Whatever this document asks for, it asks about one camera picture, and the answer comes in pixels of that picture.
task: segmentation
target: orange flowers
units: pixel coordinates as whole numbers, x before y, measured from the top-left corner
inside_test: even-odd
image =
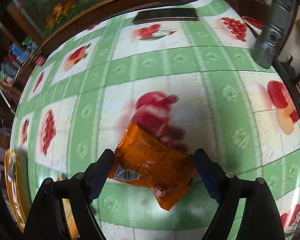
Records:
[[[47,27],[52,27],[60,17],[67,15],[70,8],[75,6],[74,0],[61,0],[54,8],[47,19]]]

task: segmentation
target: green and white checkered tablecloth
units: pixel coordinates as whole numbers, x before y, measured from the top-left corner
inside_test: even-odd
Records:
[[[255,38],[250,30],[240,41],[223,24],[222,17],[243,22],[225,1],[198,0],[185,6],[196,8],[199,22],[133,25],[137,12],[126,13],[72,37],[35,68],[11,136],[12,149],[28,152],[32,200],[44,178],[71,177],[106,148],[114,150],[136,100],[160,91],[179,98],[170,124],[186,132],[183,142],[190,153],[202,147],[239,178],[263,177],[280,215],[300,204],[300,121],[287,135],[275,106],[267,102],[268,82],[281,82],[280,77],[251,58]],[[141,37],[138,29],[154,24],[160,25],[157,33]],[[85,47],[84,57],[70,64],[80,47]],[[45,152],[49,112],[56,134]],[[170,211],[159,207],[150,189],[113,180],[92,205],[107,239],[128,240],[201,239],[217,209],[198,177]],[[235,238],[243,208],[244,200],[229,239]],[[285,227],[287,236],[297,222]]]

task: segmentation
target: orange snack bag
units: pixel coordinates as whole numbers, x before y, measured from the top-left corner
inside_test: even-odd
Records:
[[[170,210],[182,198],[195,172],[193,156],[170,150],[131,122],[114,152],[108,178],[150,187],[159,205]]]

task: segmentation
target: wooden furniture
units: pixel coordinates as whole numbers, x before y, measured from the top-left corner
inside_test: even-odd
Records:
[[[40,34],[31,27],[31,25],[24,19],[24,17],[18,12],[12,3],[7,7],[7,11],[16,21],[18,26],[27,34],[27,36],[31,37],[38,46],[41,46],[42,37]]]
[[[86,11],[68,21],[41,46],[42,53],[49,55],[58,46],[67,41],[70,37],[76,35],[88,26],[113,17],[119,13],[131,9],[142,8],[149,5],[164,3],[191,2],[195,0],[105,0],[92,6]],[[269,13],[269,6],[259,0],[225,0],[228,2],[240,16],[249,16],[260,21],[266,21]]]

